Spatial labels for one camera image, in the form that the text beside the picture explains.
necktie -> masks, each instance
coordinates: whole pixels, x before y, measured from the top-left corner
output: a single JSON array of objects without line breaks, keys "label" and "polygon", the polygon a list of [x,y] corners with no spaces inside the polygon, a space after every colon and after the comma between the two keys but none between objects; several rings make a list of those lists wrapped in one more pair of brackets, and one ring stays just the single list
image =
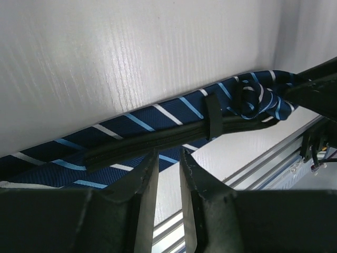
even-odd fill
[{"label": "necktie", "polygon": [[[223,116],[240,115],[253,119],[266,112],[285,120],[296,105],[282,99],[288,89],[307,80],[283,71],[259,71],[242,74],[217,82],[190,94],[130,112],[84,130],[50,141],[16,154],[0,158],[0,179],[14,183],[34,183],[51,187],[105,188],[137,166],[143,157],[126,160],[92,173],[84,165],[86,150],[120,141],[139,134],[174,128],[204,119],[203,99],[216,94]],[[241,109],[235,90],[238,85]],[[207,144],[198,140],[183,145],[191,152]],[[160,152],[160,171],[177,163],[180,147]]]}]

black plastic part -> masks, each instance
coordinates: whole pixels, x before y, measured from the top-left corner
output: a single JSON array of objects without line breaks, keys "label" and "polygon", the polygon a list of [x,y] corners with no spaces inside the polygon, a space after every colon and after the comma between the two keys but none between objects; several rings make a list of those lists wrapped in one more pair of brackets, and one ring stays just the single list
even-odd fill
[{"label": "black plastic part", "polygon": [[186,152],[180,174],[187,253],[337,252],[337,191],[234,191]]},{"label": "black plastic part", "polygon": [[[267,117],[265,113],[252,120],[245,120],[240,116],[222,117],[222,134],[264,129],[279,122],[277,119],[261,122]],[[209,127],[209,123],[204,119],[171,129],[114,141],[86,151],[84,163],[87,170],[93,172],[127,159],[141,157],[153,149],[165,150],[195,140],[206,139],[209,136]]]},{"label": "black plastic part", "polygon": [[300,76],[311,81],[288,89],[283,98],[337,121],[337,57]]},{"label": "black plastic part", "polygon": [[337,123],[330,121],[326,127],[329,147],[337,149]]},{"label": "black plastic part", "polygon": [[243,82],[238,82],[235,86],[233,109],[238,114],[242,114],[242,92],[243,92]]},{"label": "black plastic part", "polygon": [[0,190],[1,252],[151,252],[158,154],[104,190]]},{"label": "black plastic part", "polygon": [[222,135],[222,111],[221,105],[215,93],[205,97],[208,121],[209,121],[209,136],[208,140]]},{"label": "black plastic part", "polygon": [[328,159],[321,159],[319,160],[320,163],[325,163],[325,162],[337,162],[337,158],[328,158]]},{"label": "black plastic part", "polygon": [[186,252],[244,252],[235,191],[201,168],[187,151],[180,158],[180,182]]},{"label": "black plastic part", "polygon": [[328,119],[322,119],[304,133],[300,151],[300,156],[303,157],[304,162],[308,162],[313,158],[313,154],[316,153],[317,155],[326,144],[326,127],[328,123]]},{"label": "black plastic part", "polygon": [[328,60],[320,65],[305,70],[299,75],[305,79],[316,80],[328,75],[336,73],[337,70],[337,57]]}]

black rubber strap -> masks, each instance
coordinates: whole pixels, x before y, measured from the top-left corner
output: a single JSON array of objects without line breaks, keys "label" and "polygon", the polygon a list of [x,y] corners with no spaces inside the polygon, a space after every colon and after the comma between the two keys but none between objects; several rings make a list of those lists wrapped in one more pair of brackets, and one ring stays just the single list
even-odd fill
[{"label": "black rubber strap", "polygon": [[208,122],[210,126],[208,140],[214,137],[222,135],[222,111],[221,105],[215,93],[212,93],[205,97],[207,112],[208,112]]},{"label": "black rubber strap", "polygon": [[242,82],[238,82],[235,86],[235,93],[233,94],[233,109],[238,114],[242,114],[242,92],[243,92],[244,84]]}]

light blue stripe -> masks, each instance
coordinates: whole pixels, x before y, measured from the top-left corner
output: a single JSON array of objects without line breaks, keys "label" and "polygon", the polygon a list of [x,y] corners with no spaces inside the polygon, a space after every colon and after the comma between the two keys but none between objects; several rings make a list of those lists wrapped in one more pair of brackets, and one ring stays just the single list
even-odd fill
[{"label": "light blue stripe", "polygon": [[204,116],[183,96],[179,98],[184,104],[187,105],[188,108],[191,109],[192,112],[194,112],[200,119],[203,119]]},{"label": "light blue stripe", "polygon": [[280,97],[277,97],[277,100],[279,101],[279,105],[277,106],[275,116],[278,120],[280,120],[280,108],[281,108],[281,99]]},{"label": "light blue stripe", "polygon": [[259,79],[257,79],[255,73],[251,72],[251,75],[252,75],[254,81],[256,81],[257,83],[259,83]]},{"label": "light blue stripe", "polygon": [[148,124],[146,124],[145,122],[141,121],[140,119],[136,118],[134,115],[128,113],[125,116],[127,116],[130,120],[132,120],[133,122],[137,123],[138,125],[140,125],[141,127],[147,129],[150,132],[155,131],[152,127],[150,127]]},{"label": "light blue stripe", "polygon": [[166,157],[166,156],[164,156],[164,155],[162,155],[162,154],[159,155],[159,159],[168,161],[168,162],[170,162],[170,163],[177,163],[177,162],[178,162],[177,160],[174,160],[174,159],[172,159],[172,158],[170,158],[170,157]]},{"label": "light blue stripe", "polygon": [[100,189],[103,189],[103,188],[107,187],[107,185],[105,185],[105,184],[94,183],[94,182],[89,182],[89,181],[85,181],[85,180],[77,180],[74,183],[81,184],[83,186],[90,186],[90,187],[100,188]]},{"label": "light blue stripe", "polygon": [[248,106],[252,109],[252,111],[254,111],[255,106],[253,106],[250,102],[247,102]]},{"label": "light blue stripe", "polygon": [[226,87],[223,85],[223,83],[217,83],[220,88],[223,90],[223,92],[230,98],[232,99],[232,96],[230,95],[230,93],[228,92],[228,90],[226,89]]},{"label": "light blue stripe", "polygon": [[62,145],[65,145],[65,146],[68,146],[68,147],[71,147],[73,149],[77,149],[77,150],[83,150],[85,149],[84,147],[80,146],[80,145],[77,145],[71,141],[67,141],[65,139],[58,139],[58,140],[55,140],[57,143],[59,144],[62,144]]},{"label": "light blue stripe", "polygon": [[66,167],[66,168],[71,169],[71,170],[86,170],[85,166],[78,166],[78,165],[63,161],[61,159],[52,161],[52,163],[60,165],[62,167]]},{"label": "light blue stripe", "polygon": [[234,110],[232,108],[230,108],[229,106],[227,107],[227,110],[229,110],[230,112],[234,113],[235,115],[237,115],[236,112],[234,112]]},{"label": "light blue stripe", "polygon": [[270,107],[270,105],[272,104],[272,102],[273,102],[273,99],[274,99],[274,95],[273,95],[273,93],[272,92],[270,92],[270,94],[271,94],[271,99],[270,99],[270,102],[269,102],[269,104],[260,112],[260,113],[262,113],[262,112],[264,112],[265,110],[267,110],[269,107]]}]

white textured surface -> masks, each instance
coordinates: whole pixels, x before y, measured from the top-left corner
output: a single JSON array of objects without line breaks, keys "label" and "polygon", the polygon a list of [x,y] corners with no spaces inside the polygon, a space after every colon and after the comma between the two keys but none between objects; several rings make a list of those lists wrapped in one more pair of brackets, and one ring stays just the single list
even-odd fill
[{"label": "white textured surface", "polygon": [[[0,156],[250,70],[337,55],[337,1],[0,0]],[[219,178],[314,117],[223,136],[195,157]],[[179,207],[160,175],[156,223]]]},{"label": "white textured surface", "polygon": [[327,163],[326,168],[320,168],[317,175],[312,172],[307,173],[299,182],[297,182],[292,190],[320,190],[334,189],[337,190],[337,164]]}]

